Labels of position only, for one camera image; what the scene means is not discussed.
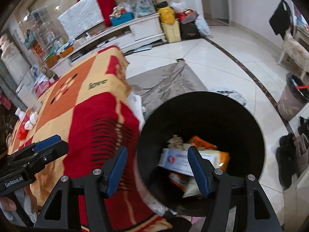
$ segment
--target yellow bag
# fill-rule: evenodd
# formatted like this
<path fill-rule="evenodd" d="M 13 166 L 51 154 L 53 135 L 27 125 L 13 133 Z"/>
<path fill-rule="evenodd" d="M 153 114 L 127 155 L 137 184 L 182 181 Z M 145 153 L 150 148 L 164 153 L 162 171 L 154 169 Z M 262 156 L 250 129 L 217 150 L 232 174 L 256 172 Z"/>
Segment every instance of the yellow bag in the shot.
<path fill-rule="evenodd" d="M 160 13 L 161 22 L 174 24 L 175 22 L 175 13 L 171 7 L 165 7 L 158 10 Z"/>

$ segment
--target gray trash can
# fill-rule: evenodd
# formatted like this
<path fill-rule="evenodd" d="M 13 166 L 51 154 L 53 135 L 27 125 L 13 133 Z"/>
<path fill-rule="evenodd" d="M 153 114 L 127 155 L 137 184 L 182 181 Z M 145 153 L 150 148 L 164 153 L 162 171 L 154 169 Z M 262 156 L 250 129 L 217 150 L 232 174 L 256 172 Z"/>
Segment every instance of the gray trash can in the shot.
<path fill-rule="evenodd" d="M 278 102 L 280 115 L 290 121 L 309 101 L 308 89 L 296 89 L 305 85 L 300 78 L 292 73 L 286 75 L 286 86 Z"/>

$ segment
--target door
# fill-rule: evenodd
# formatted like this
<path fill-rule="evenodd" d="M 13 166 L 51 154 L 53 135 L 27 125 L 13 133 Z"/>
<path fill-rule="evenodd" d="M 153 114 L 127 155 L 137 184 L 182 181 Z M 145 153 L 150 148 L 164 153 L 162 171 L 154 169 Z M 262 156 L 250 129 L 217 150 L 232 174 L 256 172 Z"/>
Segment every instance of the door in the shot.
<path fill-rule="evenodd" d="M 228 0 L 210 0 L 211 16 L 224 22 L 229 22 Z"/>

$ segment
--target gray carpet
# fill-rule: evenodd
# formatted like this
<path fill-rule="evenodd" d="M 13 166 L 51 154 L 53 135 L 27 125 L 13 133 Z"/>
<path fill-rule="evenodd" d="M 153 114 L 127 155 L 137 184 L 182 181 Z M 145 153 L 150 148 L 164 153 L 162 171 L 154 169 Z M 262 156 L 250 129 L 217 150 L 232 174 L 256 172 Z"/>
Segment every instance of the gray carpet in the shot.
<path fill-rule="evenodd" d="M 142 97 L 146 107 L 145 119 L 161 104 L 191 91 L 207 91 L 192 69 L 184 62 L 162 66 L 127 79 L 134 94 Z M 230 210 L 226 231 L 232 232 L 235 209 Z M 190 232 L 200 232 L 205 218 L 198 220 Z"/>

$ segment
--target black jacket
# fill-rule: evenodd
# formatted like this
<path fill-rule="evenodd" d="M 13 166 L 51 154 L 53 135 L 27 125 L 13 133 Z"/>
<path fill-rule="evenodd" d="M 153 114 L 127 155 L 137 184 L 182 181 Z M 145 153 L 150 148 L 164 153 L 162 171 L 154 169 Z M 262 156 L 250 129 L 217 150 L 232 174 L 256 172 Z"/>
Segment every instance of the black jacket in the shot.
<path fill-rule="evenodd" d="M 275 34 L 280 34 L 283 39 L 286 30 L 293 25 L 293 15 L 285 0 L 281 0 L 269 23 Z"/>

